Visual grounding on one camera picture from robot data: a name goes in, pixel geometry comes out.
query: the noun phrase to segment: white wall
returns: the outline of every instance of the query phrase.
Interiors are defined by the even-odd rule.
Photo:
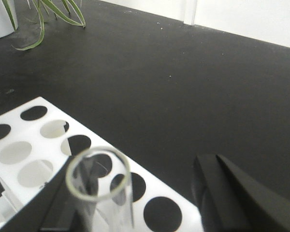
[[[198,0],[194,24],[290,47],[290,0]]]

